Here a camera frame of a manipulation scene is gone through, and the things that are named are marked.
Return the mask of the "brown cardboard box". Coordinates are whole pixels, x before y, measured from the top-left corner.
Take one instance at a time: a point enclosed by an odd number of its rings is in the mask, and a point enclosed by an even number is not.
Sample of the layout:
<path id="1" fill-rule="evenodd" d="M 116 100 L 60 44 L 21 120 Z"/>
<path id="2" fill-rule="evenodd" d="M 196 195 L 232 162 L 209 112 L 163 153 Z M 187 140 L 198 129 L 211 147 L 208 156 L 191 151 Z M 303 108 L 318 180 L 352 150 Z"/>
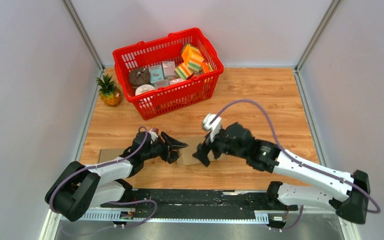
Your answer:
<path id="1" fill-rule="evenodd" d="M 124 148 L 103 148 L 99 151 L 98 163 L 112 161 L 125 151 Z"/>

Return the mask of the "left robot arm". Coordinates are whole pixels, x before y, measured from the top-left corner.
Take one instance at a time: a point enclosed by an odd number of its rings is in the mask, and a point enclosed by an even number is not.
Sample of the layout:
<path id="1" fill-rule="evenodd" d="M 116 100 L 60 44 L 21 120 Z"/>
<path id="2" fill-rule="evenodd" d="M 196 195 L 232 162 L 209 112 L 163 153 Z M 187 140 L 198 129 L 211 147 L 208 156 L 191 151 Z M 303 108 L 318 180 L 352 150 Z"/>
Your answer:
<path id="1" fill-rule="evenodd" d="M 140 127 L 131 146 L 113 160 L 84 165 L 72 161 L 45 195 L 45 202 L 55 213 L 71 222 L 80 219 L 89 208 L 115 202 L 128 207 L 133 201 L 132 186 L 126 182 L 144 167 L 144 162 L 161 158 L 169 164 L 179 159 L 179 150 L 187 143 L 164 131 L 147 131 Z"/>

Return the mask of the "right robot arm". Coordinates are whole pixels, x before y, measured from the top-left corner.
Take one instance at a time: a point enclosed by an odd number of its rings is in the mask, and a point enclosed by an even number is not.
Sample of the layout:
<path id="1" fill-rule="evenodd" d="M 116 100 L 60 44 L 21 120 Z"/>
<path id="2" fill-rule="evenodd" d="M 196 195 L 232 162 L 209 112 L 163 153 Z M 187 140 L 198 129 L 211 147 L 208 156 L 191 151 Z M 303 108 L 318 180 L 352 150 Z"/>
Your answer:
<path id="1" fill-rule="evenodd" d="M 306 160 L 270 141 L 255 138 L 239 123 L 210 131 L 199 143 L 193 157 L 210 165 L 209 153 L 218 159 L 222 154 L 242 158 L 253 169 L 292 177 L 307 184 L 293 186 L 280 181 L 269 184 L 266 205 L 279 209 L 282 205 L 304 205 L 334 211 L 349 222 L 366 223 L 370 180 L 366 172 L 353 173 L 331 169 Z"/>

